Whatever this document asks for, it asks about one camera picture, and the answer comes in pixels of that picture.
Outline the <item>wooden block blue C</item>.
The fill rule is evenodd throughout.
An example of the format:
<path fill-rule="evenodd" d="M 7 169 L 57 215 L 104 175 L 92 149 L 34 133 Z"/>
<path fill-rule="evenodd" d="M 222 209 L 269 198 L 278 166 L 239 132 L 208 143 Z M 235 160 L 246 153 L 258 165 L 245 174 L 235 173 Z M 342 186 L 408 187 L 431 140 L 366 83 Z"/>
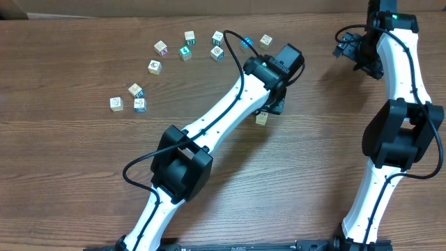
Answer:
<path fill-rule="evenodd" d="M 144 96 L 144 90 L 137 83 L 134 83 L 128 91 L 134 98 L 142 98 Z"/>

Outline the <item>wooden block letter I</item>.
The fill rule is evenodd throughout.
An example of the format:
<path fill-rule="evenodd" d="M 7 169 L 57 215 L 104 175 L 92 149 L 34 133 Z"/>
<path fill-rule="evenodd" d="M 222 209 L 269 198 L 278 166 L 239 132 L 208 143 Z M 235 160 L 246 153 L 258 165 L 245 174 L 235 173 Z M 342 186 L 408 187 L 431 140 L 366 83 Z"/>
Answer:
<path fill-rule="evenodd" d="M 262 117 L 262 118 L 267 118 L 268 117 L 268 113 L 267 112 L 260 112 L 257 117 Z"/>

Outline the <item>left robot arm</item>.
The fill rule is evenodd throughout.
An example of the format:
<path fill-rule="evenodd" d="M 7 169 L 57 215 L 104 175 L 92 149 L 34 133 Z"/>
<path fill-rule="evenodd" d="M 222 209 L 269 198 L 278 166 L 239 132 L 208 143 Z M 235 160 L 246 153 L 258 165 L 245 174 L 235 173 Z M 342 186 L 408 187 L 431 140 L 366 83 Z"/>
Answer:
<path fill-rule="evenodd" d="M 282 113 L 286 88 L 304 65 L 291 44 L 277 56 L 250 57 L 231 90 L 208 112 L 182 130 L 171 125 L 152 158 L 148 203 L 134 229 L 116 242 L 115 250 L 157 250 L 177 209 L 204 187 L 218 146 L 250 114 Z"/>

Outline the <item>wooden block blue side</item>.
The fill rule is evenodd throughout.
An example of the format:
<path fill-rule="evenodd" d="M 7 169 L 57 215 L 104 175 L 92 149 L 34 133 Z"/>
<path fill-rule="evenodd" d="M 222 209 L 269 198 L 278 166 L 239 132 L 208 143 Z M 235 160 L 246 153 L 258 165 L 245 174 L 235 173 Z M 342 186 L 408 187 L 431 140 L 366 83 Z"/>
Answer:
<path fill-rule="evenodd" d="M 210 51 L 210 56 L 216 60 L 216 61 L 220 61 L 222 60 L 222 58 L 224 57 L 224 50 L 219 47 L 219 46 L 214 46 L 214 48 L 212 48 L 212 50 Z"/>

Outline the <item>wooden block orange top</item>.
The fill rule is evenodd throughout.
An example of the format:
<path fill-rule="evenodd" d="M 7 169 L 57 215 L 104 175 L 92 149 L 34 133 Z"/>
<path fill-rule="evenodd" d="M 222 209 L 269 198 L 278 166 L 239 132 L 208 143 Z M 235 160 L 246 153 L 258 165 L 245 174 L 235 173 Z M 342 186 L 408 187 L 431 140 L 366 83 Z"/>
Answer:
<path fill-rule="evenodd" d="M 148 65 L 148 71 L 151 74 L 159 75 L 162 70 L 162 64 L 159 61 L 151 60 Z"/>

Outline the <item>wooden block blue T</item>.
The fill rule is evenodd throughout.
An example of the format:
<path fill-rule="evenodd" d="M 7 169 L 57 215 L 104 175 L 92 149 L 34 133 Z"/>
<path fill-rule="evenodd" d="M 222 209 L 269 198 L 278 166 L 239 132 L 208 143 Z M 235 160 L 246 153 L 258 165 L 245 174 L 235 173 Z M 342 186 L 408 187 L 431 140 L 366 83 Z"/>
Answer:
<path fill-rule="evenodd" d="M 146 111 L 146 99 L 145 98 L 135 98 L 134 99 L 134 110 L 136 112 L 145 112 Z"/>

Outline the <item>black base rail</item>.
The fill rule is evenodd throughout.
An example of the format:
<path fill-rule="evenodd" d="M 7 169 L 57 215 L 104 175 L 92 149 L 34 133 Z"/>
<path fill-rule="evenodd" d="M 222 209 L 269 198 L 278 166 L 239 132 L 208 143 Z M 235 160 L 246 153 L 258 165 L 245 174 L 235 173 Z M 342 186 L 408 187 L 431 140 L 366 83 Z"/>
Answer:
<path fill-rule="evenodd" d="M 357 243 L 341 243 L 333 241 L 296 241 L 294 243 L 268 244 L 234 244 L 234 245 L 193 245 L 164 244 L 159 251 L 329 251 L 329 250 L 362 250 Z"/>

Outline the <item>wooden block yellow top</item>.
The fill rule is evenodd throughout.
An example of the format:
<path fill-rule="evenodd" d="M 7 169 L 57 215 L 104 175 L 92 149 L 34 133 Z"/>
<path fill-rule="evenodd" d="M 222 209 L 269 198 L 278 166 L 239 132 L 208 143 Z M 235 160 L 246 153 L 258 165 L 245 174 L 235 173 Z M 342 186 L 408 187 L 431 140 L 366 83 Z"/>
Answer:
<path fill-rule="evenodd" d="M 266 117 L 258 117 L 257 116 L 255 123 L 264 126 L 266 124 L 266 121 L 267 121 Z"/>

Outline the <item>wooden block green N side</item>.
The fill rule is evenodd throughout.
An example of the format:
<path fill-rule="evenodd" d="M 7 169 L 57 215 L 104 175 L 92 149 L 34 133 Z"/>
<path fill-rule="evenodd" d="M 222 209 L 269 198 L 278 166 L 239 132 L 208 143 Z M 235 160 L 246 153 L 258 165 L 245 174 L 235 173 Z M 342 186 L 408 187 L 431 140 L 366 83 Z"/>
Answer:
<path fill-rule="evenodd" d="M 193 31 L 186 31 L 184 33 L 185 35 L 185 44 L 186 45 L 195 45 L 196 44 L 196 38 Z"/>

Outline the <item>wooden block yellow side far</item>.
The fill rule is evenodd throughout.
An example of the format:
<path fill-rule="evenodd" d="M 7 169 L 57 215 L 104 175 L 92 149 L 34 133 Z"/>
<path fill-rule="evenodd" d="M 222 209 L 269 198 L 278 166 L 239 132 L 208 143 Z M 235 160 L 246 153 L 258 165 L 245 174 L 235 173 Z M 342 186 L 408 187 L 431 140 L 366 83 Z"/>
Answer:
<path fill-rule="evenodd" d="M 270 37 L 267 34 L 264 34 L 259 41 L 259 47 L 263 50 L 267 50 L 269 46 L 271 46 L 271 44 L 272 44 L 272 37 Z"/>

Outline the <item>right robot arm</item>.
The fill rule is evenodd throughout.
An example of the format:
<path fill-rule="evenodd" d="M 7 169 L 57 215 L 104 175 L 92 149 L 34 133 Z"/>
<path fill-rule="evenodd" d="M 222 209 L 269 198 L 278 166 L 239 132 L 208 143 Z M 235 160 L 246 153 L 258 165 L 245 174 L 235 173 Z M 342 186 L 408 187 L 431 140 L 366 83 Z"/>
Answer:
<path fill-rule="evenodd" d="M 396 1 L 370 0 L 362 28 L 364 35 L 338 30 L 333 54 L 383 78 L 387 101 L 364 131 L 364 176 L 329 250 L 391 250 L 390 241 L 378 240 L 378 227 L 398 182 L 432 178 L 444 160 L 438 129 L 445 112 L 433 105 L 423 84 L 416 16 L 398 13 Z"/>

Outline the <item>wooden block blue top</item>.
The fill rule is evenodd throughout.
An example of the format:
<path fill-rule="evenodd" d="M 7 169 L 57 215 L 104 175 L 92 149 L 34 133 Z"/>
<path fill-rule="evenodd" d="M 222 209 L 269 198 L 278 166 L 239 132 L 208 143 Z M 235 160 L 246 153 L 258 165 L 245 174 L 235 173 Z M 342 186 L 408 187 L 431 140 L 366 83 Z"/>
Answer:
<path fill-rule="evenodd" d="M 245 37 L 243 40 L 240 41 L 240 47 L 244 50 L 249 49 L 249 46 L 252 44 L 253 42 L 250 37 Z"/>

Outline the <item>wooden block green 4 top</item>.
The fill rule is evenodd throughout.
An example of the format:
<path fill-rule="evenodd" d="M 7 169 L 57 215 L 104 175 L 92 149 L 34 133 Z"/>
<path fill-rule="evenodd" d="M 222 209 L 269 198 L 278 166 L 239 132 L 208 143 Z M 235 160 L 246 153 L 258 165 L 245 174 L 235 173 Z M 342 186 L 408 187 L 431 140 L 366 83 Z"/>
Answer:
<path fill-rule="evenodd" d="M 187 61 L 192 57 L 192 51 L 187 45 L 181 47 L 178 51 L 181 59 L 184 61 Z"/>

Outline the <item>wooden block yellow side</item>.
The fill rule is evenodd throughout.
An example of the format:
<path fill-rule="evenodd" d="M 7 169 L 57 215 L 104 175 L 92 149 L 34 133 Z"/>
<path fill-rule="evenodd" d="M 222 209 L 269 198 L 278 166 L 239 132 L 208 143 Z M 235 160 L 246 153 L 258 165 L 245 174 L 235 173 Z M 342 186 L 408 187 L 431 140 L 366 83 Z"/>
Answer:
<path fill-rule="evenodd" d="M 114 97 L 109 99 L 110 108 L 113 112 L 118 112 L 123 110 L 123 100 L 121 97 Z"/>
<path fill-rule="evenodd" d="M 272 37 L 270 37 L 267 34 L 264 34 L 259 41 L 259 47 L 263 50 L 267 50 L 269 46 L 271 46 L 271 44 L 272 44 Z"/>

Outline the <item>wooden block red X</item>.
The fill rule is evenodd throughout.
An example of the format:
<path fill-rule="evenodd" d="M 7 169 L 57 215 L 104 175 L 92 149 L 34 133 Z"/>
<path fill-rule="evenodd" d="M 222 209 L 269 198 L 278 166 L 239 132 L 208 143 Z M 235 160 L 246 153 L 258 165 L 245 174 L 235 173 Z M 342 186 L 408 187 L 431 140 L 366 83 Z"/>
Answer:
<path fill-rule="evenodd" d="M 164 56 L 168 52 L 167 45 L 162 40 L 154 44 L 154 49 L 160 56 Z"/>

